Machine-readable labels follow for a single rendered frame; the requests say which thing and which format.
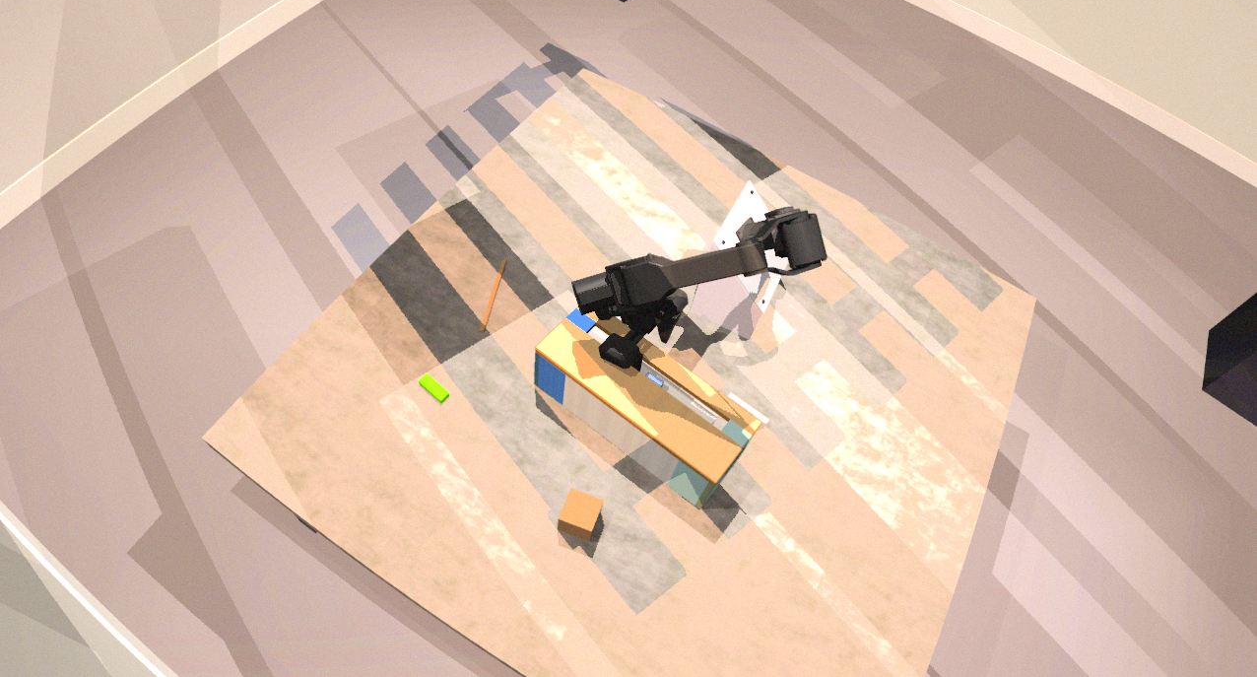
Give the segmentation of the orange thin bar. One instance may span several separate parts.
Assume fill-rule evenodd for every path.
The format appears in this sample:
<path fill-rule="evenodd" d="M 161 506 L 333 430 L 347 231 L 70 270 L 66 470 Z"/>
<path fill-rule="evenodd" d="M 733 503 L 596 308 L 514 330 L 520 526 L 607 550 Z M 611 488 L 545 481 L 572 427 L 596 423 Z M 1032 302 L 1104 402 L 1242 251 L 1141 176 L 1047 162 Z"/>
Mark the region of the orange thin bar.
<path fill-rule="evenodd" d="M 488 301 L 488 305 L 486 305 L 486 317 L 484 317 L 484 320 L 481 322 L 480 333 L 486 333 L 486 322 L 489 319 L 489 311 L 491 311 L 491 305 L 493 305 L 493 301 L 494 301 L 494 296 L 497 296 L 497 288 L 499 288 L 499 283 L 500 283 L 500 279 L 502 279 L 502 270 L 504 270 L 505 263 L 507 263 L 507 260 L 502 260 L 502 263 L 500 263 L 499 274 L 497 274 L 497 280 L 494 281 L 494 285 L 493 285 L 493 289 L 491 289 L 491 296 L 489 296 L 489 301 Z"/>

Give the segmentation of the lime green rectangular block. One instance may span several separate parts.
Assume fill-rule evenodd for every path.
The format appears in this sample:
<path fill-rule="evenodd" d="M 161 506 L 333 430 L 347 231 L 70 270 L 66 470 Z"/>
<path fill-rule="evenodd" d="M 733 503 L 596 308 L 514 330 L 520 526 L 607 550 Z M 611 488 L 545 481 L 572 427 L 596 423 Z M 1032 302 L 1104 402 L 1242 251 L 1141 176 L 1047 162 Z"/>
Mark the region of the lime green rectangular block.
<path fill-rule="evenodd" d="M 432 377 L 430 376 L 421 377 L 419 384 L 424 386 L 424 388 L 426 388 L 427 392 L 432 394 L 434 399 L 440 399 L 440 403 L 442 403 L 442 399 L 449 399 L 449 392 L 442 389 L 442 386 L 437 384 L 436 381 L 432 379 Z"/>

